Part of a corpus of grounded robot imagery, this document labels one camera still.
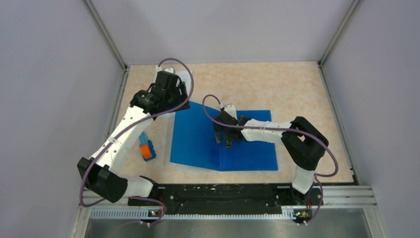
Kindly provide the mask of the white printed paper files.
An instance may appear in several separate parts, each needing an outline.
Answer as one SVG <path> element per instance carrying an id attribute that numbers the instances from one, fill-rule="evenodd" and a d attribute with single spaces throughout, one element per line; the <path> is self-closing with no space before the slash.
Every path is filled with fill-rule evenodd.
<path id="1" fill-rule="evenodd" d="M 190 76 L 190 74 L 188 73 L 187 70 L 178 70 L 178 71 L 175 70 L 175 71 L 176 71 L 176 74 L 180 77 L 181 81 L 185 82 L 186 88 L 187 88 L 187 91 L 188 91 L 188 96 L 189 96 L 190 91 L 191 91 L 191 76 Z M 157 73 L 155 72 L 154 82 L 156 82 L 156 81 L 157 81 Z M 172 112 L 172 113 L 167 113 L 167 114 L 165 114 L 161 117 L 171 118 L 171 117 L 174 117 L 174 116 L 175 116 L 175 112 Z"/>

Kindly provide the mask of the blue plastic folder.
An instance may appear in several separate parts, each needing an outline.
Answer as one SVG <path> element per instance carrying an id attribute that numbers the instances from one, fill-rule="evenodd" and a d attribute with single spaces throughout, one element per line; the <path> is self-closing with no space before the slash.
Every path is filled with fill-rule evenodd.
<path id="1" fill-rule="evenodd" d="M 191 102 L 190 109 L 175 113 L 170 162 L 215 171 L 276 171 L 275 145 L 264 142 L 233 142 L 231 148 L 217 144 L 213 123 L 219 110 Z"/>

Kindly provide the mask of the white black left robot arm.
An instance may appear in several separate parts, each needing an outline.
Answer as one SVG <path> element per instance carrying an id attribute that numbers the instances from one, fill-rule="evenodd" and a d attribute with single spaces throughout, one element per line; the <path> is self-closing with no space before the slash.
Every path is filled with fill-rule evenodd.
<path id="1" fill-rule="evenodd" d="M 87 188 L 110 203 L 124 196 L 139 196 L 147 205 L 155 204 L 159 192 L 152 180 L 120 177 L 119 171 L 131 147 L 158 116 L 189 107 L 185 82 L 175 73 L 157 72 L 155 82 L 133 96 L 119 125 L 100 149 L 77 163 L 81 190 Z"/>

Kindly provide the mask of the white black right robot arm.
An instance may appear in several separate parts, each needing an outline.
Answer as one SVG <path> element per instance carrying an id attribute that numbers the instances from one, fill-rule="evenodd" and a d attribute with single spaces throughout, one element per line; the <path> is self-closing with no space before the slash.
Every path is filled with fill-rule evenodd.
<path id="1" fill-rule="evenodd" d="M 230 148 L 235 141 L 282 144 L 296 165 L 290 197 L 296 204 L 310 199 L 315 171 L 329 145 L 327 138 L 305 117 L 291 122 L 260 121 L 241 116 L 236 119 L 222 110 L 213 122 L 217 143 Z"/>

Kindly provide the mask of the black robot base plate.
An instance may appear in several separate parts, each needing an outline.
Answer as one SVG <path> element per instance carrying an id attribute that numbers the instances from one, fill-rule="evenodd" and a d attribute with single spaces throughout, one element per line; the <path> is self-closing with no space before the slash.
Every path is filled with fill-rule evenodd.
<path id="1" fill-rule="evenodd" d="M 263 215 L 280 214 L 287 206 L 308 209 L 323 203 L 319 188 L 302 195 L 289 183 L 160 184 L 149 198 L 130 198 L 128 206 L 153 206 L 158 200 L 167 215 Z"/>

